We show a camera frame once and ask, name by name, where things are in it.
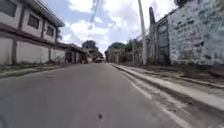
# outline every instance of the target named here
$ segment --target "building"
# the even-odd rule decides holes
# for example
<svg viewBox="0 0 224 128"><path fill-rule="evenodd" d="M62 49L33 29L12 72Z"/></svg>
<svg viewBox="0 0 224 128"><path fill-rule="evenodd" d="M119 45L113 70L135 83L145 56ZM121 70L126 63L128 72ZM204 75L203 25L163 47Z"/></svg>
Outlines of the building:
<svg viewBox="0 0 224 128"><path fill-rule="evenodd" d="M223 65L223 0L175 1L179 7L159 21L149 9L148 63Z"/></svg>
<svg viewBox="0 0 224 128"><path fill-rule="evenodd" d="M0 1L0 64L64 62L64 23L41 0Z"/></svg>

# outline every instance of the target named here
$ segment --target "roof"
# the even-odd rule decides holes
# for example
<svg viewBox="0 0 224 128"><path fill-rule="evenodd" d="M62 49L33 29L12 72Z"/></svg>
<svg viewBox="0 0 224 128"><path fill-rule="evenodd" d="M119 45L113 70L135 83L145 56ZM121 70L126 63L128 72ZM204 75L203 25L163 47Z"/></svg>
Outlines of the roof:
<svg viewBox="0 0 224 128"><path fill-rule="evenodd" d="M25 0L31 7L42 13L48 20L54 23L57 27L65 26L64 22L60 20L54 12L42 0Z"/></svg>

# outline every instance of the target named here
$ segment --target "stone wall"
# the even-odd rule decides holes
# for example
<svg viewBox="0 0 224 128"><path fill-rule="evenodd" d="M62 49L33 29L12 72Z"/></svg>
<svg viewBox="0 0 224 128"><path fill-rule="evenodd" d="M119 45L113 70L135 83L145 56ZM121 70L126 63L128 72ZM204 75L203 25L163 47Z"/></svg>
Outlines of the stone wall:
<svg viewBox="0 0 224 128"><path fill-rule="evenodd" d="M172 64L224 64L223 10L223 0L193 0L168 15Z"/></svg>

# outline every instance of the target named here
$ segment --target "sky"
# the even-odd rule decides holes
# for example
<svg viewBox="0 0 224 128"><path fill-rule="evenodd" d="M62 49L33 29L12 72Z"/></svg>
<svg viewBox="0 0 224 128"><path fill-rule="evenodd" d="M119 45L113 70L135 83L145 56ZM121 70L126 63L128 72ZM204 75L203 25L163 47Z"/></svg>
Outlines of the sky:
<svg viewBox="0 0 224 128"><path fill-rule="evenodd" d="M97 0L43 0L65 23L60 28L63 43L81 46L94 40L104 53L113 42L127 43L141 34L138 0L99 0L94 21L91 16ZM149 28L149 7L159 20L176 8L173 0L141 0L145 28Z"/></svg>

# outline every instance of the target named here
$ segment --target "house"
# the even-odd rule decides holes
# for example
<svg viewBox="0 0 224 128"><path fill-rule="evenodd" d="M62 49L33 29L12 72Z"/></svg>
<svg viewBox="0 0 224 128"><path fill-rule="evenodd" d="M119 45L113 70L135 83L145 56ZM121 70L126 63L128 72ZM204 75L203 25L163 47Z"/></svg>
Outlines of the house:
<svg viewBox="0 0 224 128"><path fill-rule="evenodd" d="M41 0L0 1L0 64L65 61L64 23Z"/></svg>

